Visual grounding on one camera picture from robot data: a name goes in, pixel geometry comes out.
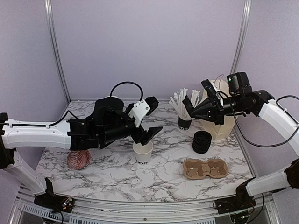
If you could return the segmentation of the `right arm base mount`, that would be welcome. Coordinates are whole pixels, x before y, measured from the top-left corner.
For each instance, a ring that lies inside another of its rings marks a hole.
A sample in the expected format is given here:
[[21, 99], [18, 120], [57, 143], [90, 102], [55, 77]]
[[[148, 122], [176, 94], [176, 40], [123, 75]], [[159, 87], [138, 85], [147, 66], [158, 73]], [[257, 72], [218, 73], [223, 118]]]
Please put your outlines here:
[[234, 196], [215, 200], [215, 202], [213, 203], [213, 208], [218, 211], [218, 214], [234, 212], [247, 208], [254, 208], [256, 206], [254, 197], [249, 196], [246, 190], [246, 186], [251, 180], [253, 180], [253, 178], [240, 184], [235, 189]]

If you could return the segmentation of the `white paper coffee cup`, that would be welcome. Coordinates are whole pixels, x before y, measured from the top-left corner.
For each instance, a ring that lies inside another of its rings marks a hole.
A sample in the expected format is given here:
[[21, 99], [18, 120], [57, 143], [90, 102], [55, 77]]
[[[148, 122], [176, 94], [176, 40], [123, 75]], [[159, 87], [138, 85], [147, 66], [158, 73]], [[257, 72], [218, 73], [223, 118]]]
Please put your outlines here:
[[133, 143], [132, 148], [139, 165], [145, 166], [149, 164], [153, 147], [152, 141], [149, 141], [146, 145]]

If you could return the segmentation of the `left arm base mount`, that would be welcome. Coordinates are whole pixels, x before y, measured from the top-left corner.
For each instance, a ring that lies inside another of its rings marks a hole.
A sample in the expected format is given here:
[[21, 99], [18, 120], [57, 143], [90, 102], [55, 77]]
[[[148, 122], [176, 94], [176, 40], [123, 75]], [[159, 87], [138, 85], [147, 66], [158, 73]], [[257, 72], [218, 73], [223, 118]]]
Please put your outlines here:
[[61, 196], [54, 193], [52, 182], [46, 177], [46, 189], [41, 195], [35, 196], [34, 204], [71, 213], [75, 200], [71, 196]]

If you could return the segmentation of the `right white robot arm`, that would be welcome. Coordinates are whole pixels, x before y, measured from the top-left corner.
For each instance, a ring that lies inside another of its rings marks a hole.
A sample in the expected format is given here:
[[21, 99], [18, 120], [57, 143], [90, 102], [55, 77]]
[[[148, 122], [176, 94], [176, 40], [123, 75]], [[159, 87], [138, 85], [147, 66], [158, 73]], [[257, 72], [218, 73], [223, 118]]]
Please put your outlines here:
[[[275, 130], [277, 141], [254, 142], [246, 136], [242, 126], [236, 122], [238, 132], [243, 140], [254, 147], [275, 148], [289, 145], [295, 155], [299, 154], [299, 121], [294, 118], [277, 99], [266, 91], [255, 91], [242, 96], [235, 94], [211, 92], [199, 106], [194, 107], [189, 98], [183, 100], [189, 115], [195, 119], [207, 120], [216, 124], [223, 124], [224, 116], [236, 117], [238, 113], [250, 113], [260, 118]], [[299, 160], [295, 159], [278, 171], [255, 178], [246, 183], [236, 196], [232, 197], [232, 206], [241, 209], [250, 197], [265, 192], [280, 191], [287, 188], [299, 187]]]

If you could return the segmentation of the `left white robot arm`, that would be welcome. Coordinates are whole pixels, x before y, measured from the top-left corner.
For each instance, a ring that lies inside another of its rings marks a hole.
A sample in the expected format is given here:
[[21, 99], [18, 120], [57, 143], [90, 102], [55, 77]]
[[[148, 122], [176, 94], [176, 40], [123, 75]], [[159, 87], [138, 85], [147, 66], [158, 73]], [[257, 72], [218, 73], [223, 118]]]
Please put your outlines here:
[[157, 107], [155, 97], [141, 99], [124, 108], [117, 97], [106, 97], [95, 102], [94, 110], [85, 119], [74, 117], [52, 124], [47, 122], [26, 123], [9, 119], [7, 113], [0, 115], [0, 167], [11, 173], [28, 187], [35, 197], [48, 207], [59, 204], [48, 178], [38, 174], [17, 153], [18, 147], [55, 147], [71, 151], [103, 149], [114, 141], [130, 136], [133, 141], [146, 145], [162, 130], [151, 127], [145, 130], [141, 122]]

